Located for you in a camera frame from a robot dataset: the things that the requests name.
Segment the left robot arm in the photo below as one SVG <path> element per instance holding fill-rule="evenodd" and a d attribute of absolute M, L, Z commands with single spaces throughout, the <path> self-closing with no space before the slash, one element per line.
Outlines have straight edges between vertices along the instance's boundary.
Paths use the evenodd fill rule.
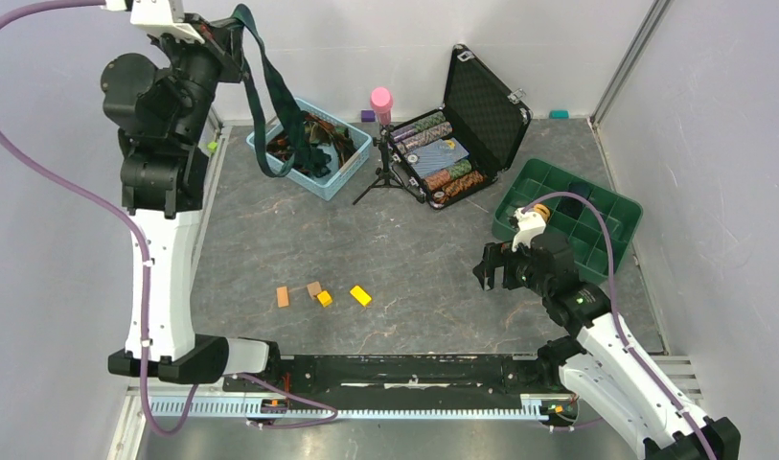
<path fill-rule="evenodd" d="M 103 69 L 103 112 L 118 128 L 121 201 L 133 224 L 133 305 L 125 345 L 107 360 L 113 375 L 177 384 L 246 373 L 261 390 L 283 380 L 277 346 L 200 334 L 190 305 L 193 252 L 203 218 L 209 157 L 199 141 L 217 88 L 242 79 L 242 25 L 189 13 L 198 36 L 153 40 L 161 68 L 129 53 Z"/>

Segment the green navy striped tie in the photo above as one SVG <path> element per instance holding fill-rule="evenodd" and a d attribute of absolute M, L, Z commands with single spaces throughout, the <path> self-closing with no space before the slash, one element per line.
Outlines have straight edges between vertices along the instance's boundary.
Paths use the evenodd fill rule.
<path fill-rule="evenodd" d="M 231 17 L 240 20 L 243 30 L 248 31 L 257 43 L 260 50 L 263 77 L 268 95 L 273 108 L 275 109 L 277 119 L 283 128 L 283 133 L 288 136 L 291 145 L 297 149 L 297 157 L 308 154 L 309 148 L 307 147 L 304 132 L 304 113 L 306 111 L 299 107 L 292 93 L 286 86 L 281 73 L 267 57 L 264 41 L 257 31 L 252 11 L 244 4 L 238 4 L 234 8 Z M 254 152 L 257 163 L 266 176 L 272 178 L 284 177 L 293 169 L 293 161 L 283 162 L 283 166 L 278 171 L 272 170 L 267 162 L 263 106 L 252 76 L 250 65 L 246 57 L 243 58 L 245 73 L 241 82 L 245 89 L 249 110 L 254 122 Z"/>

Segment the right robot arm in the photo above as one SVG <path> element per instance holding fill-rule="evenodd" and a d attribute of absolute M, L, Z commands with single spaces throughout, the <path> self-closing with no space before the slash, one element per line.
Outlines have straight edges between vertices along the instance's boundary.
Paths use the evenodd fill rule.
<path fill-rule="evenodd" d="M 708 416 L 662 371 L 611 299 L 580 277 L 567 237 L 490 242 L 473 274 L 490 290 L 497 271 L 505 289 L 540 296 L 551 320 L 567 332 L 538 350 L 543 388 L 565 388 L 586 401 L 639 459 L 738 458 L 739 429 L 726 417 Z"/>

